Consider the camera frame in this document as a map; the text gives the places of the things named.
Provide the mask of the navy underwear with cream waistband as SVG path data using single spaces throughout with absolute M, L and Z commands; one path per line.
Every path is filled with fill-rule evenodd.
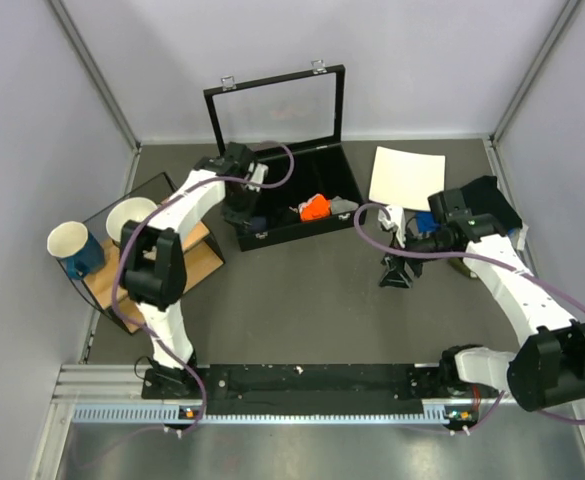
M 252 217 L 248 230 L 253 234 L 266 232 L 268 230 L 267 218 L 264 216 Z

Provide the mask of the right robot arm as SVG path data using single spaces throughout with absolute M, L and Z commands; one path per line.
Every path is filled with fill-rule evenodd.
M 482 384 L 512 395 L 529 412 L 585 399 L 585 323 L 534 283 L 494 214 L 474 211 L 458 189 L 433 194 L 428 202 L 436 227 L 418 235 L 408 229 L 401 207 L 379 211 L 380 226 L 393 234 L 380 284 L 409 288 L 424 263 L 459 258 L 492 295 L 519 344 L 515 352 L 476 345 L 446 350 L 441 388 L 459 396 Z

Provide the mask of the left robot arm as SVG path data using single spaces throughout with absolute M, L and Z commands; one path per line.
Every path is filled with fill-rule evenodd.
M 121 228 L 116 280 L 143 318 L 153 344 L 153 365 L 166 368 L 164 384 L 177 396 L 198 387 L 189 365 L 194 347 L 185 331 L 180 300 L 187 283 L 183 241 L 203 216 L 230 198 L 230 187 L 252 194 L 267 173 L 247 146 L 230 143 L 218 157 L 201 159 L 166 201 L 139 221 Z

